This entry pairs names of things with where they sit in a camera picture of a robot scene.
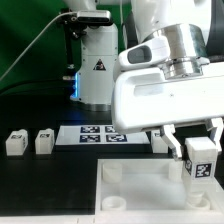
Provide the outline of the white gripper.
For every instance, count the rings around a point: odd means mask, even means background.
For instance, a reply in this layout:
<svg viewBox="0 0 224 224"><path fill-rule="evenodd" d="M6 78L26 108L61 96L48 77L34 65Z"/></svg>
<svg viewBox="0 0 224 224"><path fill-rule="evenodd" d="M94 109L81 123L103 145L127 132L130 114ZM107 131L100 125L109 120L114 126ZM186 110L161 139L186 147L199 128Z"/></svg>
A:
<svg viewBox="0 0 224 224"><path fill-rule="evenodd" d="M119 133L162 126L160 136L172 150L175 161L182 160L182 148L174 136L174 125L196 125L206 120L210 140L221 154L224 63L205 66L198 77L171 80L166 80L157 68L125 72L115 82L111 113L112 124Z"/></svg>

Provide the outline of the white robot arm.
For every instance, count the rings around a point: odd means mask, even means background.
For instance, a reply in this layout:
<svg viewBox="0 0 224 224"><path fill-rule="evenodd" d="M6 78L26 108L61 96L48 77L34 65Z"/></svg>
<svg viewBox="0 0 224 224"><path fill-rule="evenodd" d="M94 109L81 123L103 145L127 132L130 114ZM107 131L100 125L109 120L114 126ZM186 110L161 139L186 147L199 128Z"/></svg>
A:
<svg viewBox="0 0 224 224"><path fill-rule="evenodd" d="M132 5L137 43L114 67L112 123L119 133L158 128L182 158L174 137L182 126L205 124L212 151L221 152L224 61L207 47L221 37L213 30L220 0L126 0Z"/></svg>

